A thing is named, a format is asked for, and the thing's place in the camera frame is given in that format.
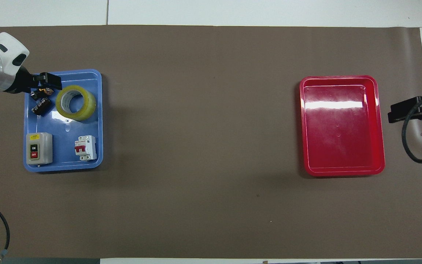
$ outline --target black cable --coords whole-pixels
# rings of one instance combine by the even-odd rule
[[[403,127],[401,128],[401,141],[403,143],[403,148],[407,152],[408,156],[417,163],[422,163],[422,159],[418,159],[410,150],[407,144],[407,126],[408,122],[410,121],[411,117],[413,116],[414,112],[422,105],[422,99],[415,104],[414,107],[408,112],[405,117],[405,121],[403,122]]]
[[[9,233],[9,226],[7,225],[7,221],[5,220],[5,217],[3,214],[1,214],[1,212],[0,212],[0,218],[1,220],[3,220],[4,227],[6,228],[6,244],[4,246],[4,249],[7,250],[7,248],[9,247],[9,240],[11,239],[11,236]]]

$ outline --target circuit breaker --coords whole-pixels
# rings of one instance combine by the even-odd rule
[[[25,136],[26,163],[49,164],[53,162],[53,136],[46,132]]]
[[[95,151],[95,137],[94,136],[81,136],[79,140],[74,142],[74,153],[79,156],[80,161],[89,161],[97,159]]]

